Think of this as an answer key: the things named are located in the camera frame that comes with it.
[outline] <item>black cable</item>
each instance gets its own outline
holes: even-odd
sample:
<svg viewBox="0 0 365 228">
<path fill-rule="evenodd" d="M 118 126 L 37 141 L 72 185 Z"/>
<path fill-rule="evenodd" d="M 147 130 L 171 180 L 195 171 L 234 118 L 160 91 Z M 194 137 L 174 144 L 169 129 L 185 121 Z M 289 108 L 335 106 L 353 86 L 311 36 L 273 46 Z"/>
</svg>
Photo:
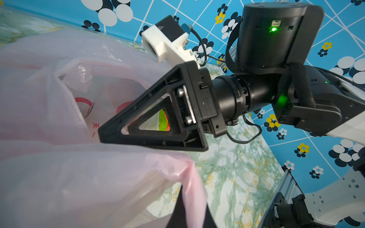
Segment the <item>black cable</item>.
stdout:
<svg viewBox="0 0 365 228">
<path fill-rule="evenodd" d="M 258 128 L 258 133 L 254 136 L 254 137 L 252 137 L 252 139 L 250 139 L 250 140 L 248 140 L 248 141 L 238 141 L 238 140 L 235 140 L 234 138 L 232 138 L 232 136 L 228 133 L 228 131 L 227 131 L 227 136 L 228 136 L 228 138 L 230 139 L 230 140 L 232 140 L 234 143 L 239 143 L 239 144 L 247 144 L 247 143 L 250 143 L 250 142 L 252 142 L 252 140 L 254 140 L 255 138 L 257 138 L 259 135 L 261 135 L 261 133 L 262 133 L 262 128 L 259 126 L 259 125 L 257 125 L 257 124 L 253 124 L 253 123 L 251 123 L 250 121 L 248 121 L 247 119 L 246 119 L 246 117 L 245 117 L 245 115 L 243 115 L 243 120 L 245 121 L 245 123 L 246 124 L 248 124 L 248 125 L 251 125 L 251 126 L 256 126 L 257 128 Z"/>
<path fill-rule="evenodd" d="M 215 58 L 215 57 L 213 57 L 213 56 L 211 56 L 211 55 L 207 55 L 208 57 L 210 57 L 210 58 L 212 58 L 212 59 L 215 59 L 215 60 L 218 60 L 218 61 L 220 61 L 220 62 L 224 62 L 225 63 L 225 61 L 223 61 L 223 60 L 220 60 L 220 59 L 217 59 L 217 58 Z"/>
<path fill-rule="evenodd" d="M 205 46 L 203 44 L 203 41 L 201 40 L 200 36 L 198 35 L 198 33 L 196 33 L 196 31 L 193 28 L 191 28 L 190 30 L 198 38 L 199 43 L 201 43 L 201 46 L 203 47 L 203 52 L 204 52 L 205 58 L 204 58 L 204 63 L 201 64 L 200 66 L 205 66 L 205 64 L 207 63 L 207 51 L 205 50 Z"/>
</svg>

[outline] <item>black bracket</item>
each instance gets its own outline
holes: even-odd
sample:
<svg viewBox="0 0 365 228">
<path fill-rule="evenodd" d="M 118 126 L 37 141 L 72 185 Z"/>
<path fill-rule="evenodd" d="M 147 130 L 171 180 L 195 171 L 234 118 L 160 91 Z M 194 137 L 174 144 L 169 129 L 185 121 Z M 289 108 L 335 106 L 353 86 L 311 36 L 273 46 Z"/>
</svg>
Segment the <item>black bracket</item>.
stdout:
<svg viewBox="0 0 365 228">
<path fill-rule="evenodd" d="M 139 116 L 165 94 L 169 97 Z M 168 116 L 169 131 L 139 129 L 144 121 L 161 108 Z M 203 129 L 202 122 L 207 123 L 209 129 Z M 125 126 L 128 126 L 127 134 L 122 133 Z M 218 137 L 226 131 L 209 71 L 198 69 L 196 62 L 190 61 L 176 65 L 129 106 L 103 124 L 98 133 L 102 143 L 206 151 L 208 144 L 204 132 Z"/>
</svg>

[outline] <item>white bracket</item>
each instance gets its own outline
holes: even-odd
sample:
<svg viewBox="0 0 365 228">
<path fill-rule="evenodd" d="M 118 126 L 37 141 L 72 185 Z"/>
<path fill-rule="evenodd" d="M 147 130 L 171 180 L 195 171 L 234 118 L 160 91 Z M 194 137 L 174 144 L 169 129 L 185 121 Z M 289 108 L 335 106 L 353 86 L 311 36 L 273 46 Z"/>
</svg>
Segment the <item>white bracket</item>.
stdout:
<svg viewBox="0 0 365 228">
<path fill-rule="evenodd" d="M 166 60 L 174 67 L 184 62 L 195 61 L 200 68 L 194 52 L 191 49 L 185 50 L 188 36 L 185 32 L 171 42 L 156 25 L 153 25 L 142 33 L 142 40 L 143 46 L 156 62 Z"/>
</svg>

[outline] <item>black cylindrical joint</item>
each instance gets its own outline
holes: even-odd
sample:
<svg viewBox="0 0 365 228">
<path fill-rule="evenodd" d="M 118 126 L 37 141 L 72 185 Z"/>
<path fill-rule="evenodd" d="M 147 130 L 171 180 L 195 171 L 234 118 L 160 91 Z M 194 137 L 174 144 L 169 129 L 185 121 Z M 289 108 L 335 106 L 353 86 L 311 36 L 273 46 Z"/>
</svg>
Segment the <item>black cylindrical joint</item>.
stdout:
<svg viewBox="0 0 365 228">
<path fill-rule="evenodd" d="M 233 121 L 247 111 L 248 89 L 239 76 L 219 76 L 212 82 L 225 122 Z"/>
<path fill-rule="evenodd" d="M 271 103 L 276 95 L 279 75 L 230 75 L 212 80 L 224 121 Z"/>
<path fill-rule="evenodd" d="M 250 105 L 247 111 L 257 110 L 271 104 L 277 92 L 277 84 L 280 76 L 277 74 L 267 75 L 241 75 L 241 82 L 248 88 Z"/>
</svg>

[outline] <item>blue patterned wallpaper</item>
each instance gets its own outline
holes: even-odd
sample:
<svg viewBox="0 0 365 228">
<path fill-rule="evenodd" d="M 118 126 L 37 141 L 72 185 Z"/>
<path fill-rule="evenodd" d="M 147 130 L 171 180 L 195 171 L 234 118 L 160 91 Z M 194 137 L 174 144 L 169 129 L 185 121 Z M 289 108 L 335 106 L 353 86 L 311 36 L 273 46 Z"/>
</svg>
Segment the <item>blue patterned wallpaper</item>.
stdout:
<svg viewBox="0 0 365 228">
<path fill-rule="evenodd" d="M 141 42 L 143 30 L 172 15 L 179 24 L 193 25 L 207 53 L 217 58 L 224 57 L 243 5 L 262 1 L 273 0 L 3 0 L 10 7 L 135 42 Z M 295 1 L 320 5 L 326 13 L 306 64 L 329 69 L 365 86 L 365 0 L 288 2 Z M 188 40 L 187 48 L 203 51 L 194 35 Z M 208 62 L 217 64 L 211 58 Z M 358 158 L 358 152 L 365 149 L 349 140 L 315 137 L 293 126 L 280 125 L 271 105 L 258 115 L 251 114 L 262 126 L 262 135 L 279 163 L 291 170 L 304 193 L 338 180 Z M 336 227 L 365 227 L 364 221 L 361 213 L 345 218 Z"/>
</svg>

